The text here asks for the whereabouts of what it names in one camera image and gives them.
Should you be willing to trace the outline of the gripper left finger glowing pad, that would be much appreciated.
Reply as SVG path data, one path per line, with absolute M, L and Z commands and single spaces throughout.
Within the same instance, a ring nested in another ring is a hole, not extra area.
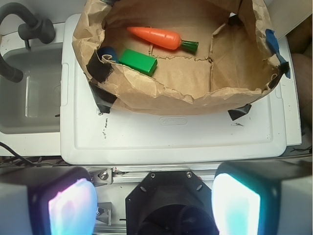
M 80 166 L 0 169 L 2 235 L 90 235 L 97 193 Z

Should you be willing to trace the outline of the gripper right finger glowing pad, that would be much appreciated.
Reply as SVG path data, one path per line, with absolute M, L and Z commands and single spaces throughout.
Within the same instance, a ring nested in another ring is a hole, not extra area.
M 212 185 L 222 235 L 311 235 L 313 164 L 306 160 L 228 161 Z

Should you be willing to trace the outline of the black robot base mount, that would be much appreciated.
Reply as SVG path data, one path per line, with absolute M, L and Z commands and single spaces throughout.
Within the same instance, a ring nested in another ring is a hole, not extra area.
M 212 190 L 192 171 L 150 172 L 125 199 L 129 235 L 217 235 Z

